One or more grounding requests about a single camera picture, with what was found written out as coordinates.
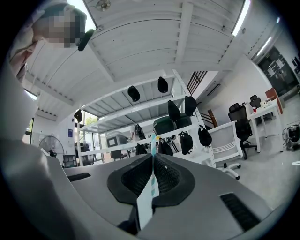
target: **white chair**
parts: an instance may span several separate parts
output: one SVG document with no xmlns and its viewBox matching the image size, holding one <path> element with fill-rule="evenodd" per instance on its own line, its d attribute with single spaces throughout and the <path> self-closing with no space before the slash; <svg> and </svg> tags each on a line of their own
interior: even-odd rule
<svg viewBox="0 0 300 240">
<path fill-rule="evenodd" d="M 208 132 L 211 135 L 212 151 L 214 153 L 215 162 L 224 162 L 223 168 L 218 168 L 223 172 L 229 172 L 235 176 L 236 180 L 240 179 L 240 176 L 232 170 L 232 168 L 240 168 L 240 164 L 235 163 L 227 166 L 227 160 L 239 156 L 243 156 L 242 149 L 240 147 L 240 139 L 236 136 L 235 122 L 232 121 L 221 126 L 215 127 Z"/>
</svg>

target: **electric fan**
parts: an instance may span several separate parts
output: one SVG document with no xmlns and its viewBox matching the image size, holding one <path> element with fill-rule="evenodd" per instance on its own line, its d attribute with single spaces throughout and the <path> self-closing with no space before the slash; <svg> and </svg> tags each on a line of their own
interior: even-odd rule
<svg viewBox="0 0 300 240">
<path fill-rule="evenodd" d="M 51 157 L 63 160 L 64 148 L 61 142 L 54 136 L 46 136 L 39 143 L 38 148 L 44 149 Z"/>
</svg>

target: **black slot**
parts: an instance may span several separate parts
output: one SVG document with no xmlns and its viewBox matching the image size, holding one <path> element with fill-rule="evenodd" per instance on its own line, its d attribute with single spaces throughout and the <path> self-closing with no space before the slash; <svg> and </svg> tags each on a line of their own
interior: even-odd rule
<svg viewBox="0 0 300 240">
<path fill-rule="evenodd" d="M 70 182 L 74 182 L 80 179 L 85 179 L 90 177 L 90 175 L 87 172 L 84 173 L 80 173 L 80 174 L 76 174 L 76 175 L 72 175 L 72 176 L 68 176 Z"/>
<path fill-rule="evenodd" d="M 244 231 L 248 231 L 255 225 L 259 224 L 260 221 L 258 218 L 235 194 L 225 194 L 220 196 L 220 198 Z"/>
</svg>

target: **ceiling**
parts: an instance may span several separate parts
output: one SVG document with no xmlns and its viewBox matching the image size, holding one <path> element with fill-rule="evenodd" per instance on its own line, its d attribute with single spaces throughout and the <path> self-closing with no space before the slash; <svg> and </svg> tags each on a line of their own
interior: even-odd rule
<svg viewBox="0 0 300 240">
<path fill-rule="evenodd" d="M 169 75 L 173 68 L 186 84 L 194 71 L 228 71 L 241 54 L 251 56 L 273 28 L 274 16 L 259 0 L 252 1 L 242 25 L 246 32 L 237 37 L 231 32 L 241 0 L 111 0 L 104 12 L 95 8 L 98 0 L 84 1 L 98 26 L 85 50 L 55 49 L 42 41 L 28 59 L 24 85 L 40 95 L 39 109 L 58 121 L 105 94 Z M 160 97 L 148 94 L 153 84 L 140 86 L 145 92 L 140 101 Z M 134 105 L 124 97 L 126 91 L 119 92 L 115 101 L 108 97 L 86 110 L 100 117 Z"/>
</svg>

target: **floor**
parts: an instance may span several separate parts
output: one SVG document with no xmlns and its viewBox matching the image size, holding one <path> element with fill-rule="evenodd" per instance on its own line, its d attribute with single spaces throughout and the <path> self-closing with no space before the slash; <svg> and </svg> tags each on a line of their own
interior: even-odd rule
<svg viewBox="0 0 300 240">
<path fill-rule="evenodd" d="M 285 102 L 281 121 L 284 127 L 300 122 L 300 98 L 298 95 Z M 276 131 L 275 120 L 266 122 L 268 133 Z M 248 149 L 248 159 L 237 159 L 231 163 L 240 163 L 241 168 L 235 171 L 240 175 L 239 182 L 262 197 L 271 208 L 288 201 L 300 184 L 300 149 L 292 152 L 278 149 L 278 136 L 264 138 L 262 124 L 258 126 L 261 152 Z"/>
</svg>

